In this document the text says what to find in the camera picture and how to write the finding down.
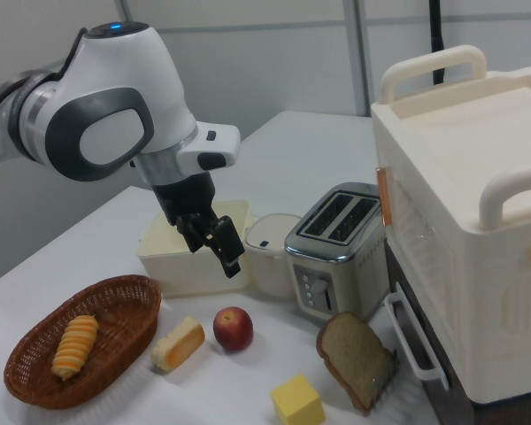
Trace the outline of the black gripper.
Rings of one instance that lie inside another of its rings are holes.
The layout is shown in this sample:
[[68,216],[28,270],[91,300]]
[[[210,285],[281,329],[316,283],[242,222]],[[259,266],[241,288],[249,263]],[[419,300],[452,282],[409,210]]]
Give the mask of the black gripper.
[[209,172],[180,182],[154,185],[153,192],[170,224],[176,224],[190,252],[203,246],[219,259],[227,278],[241,271],[242,241],[229,216],[216,218],[212,210],[215,186]]

